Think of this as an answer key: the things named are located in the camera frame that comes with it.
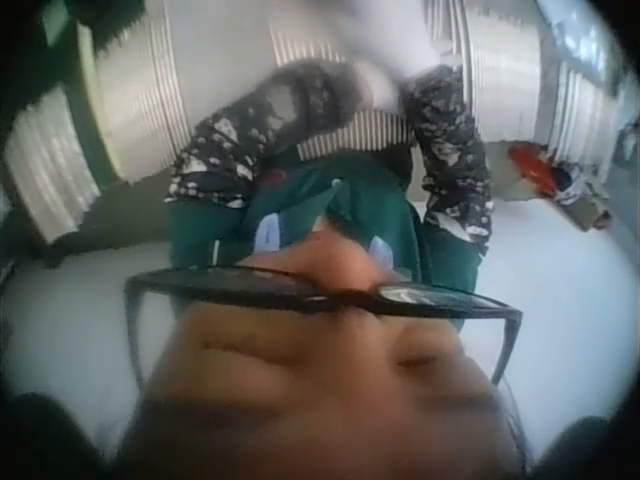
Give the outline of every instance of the eyeglasses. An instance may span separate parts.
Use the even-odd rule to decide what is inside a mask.
[[[137,320],[147,292],[184,301],[309,314],[335,312],[352,306],[388,317],[504,320],[502,349],[491,377],[495,385],[504,375],[522,322],[522,312],[495,300],[417,283],[382,285],[373,293],[327,293],[298,275],[273,270],[238,266],[158,270],[131,277],[125,286],[129,355],[139,387],[143,384],[143,375]]]

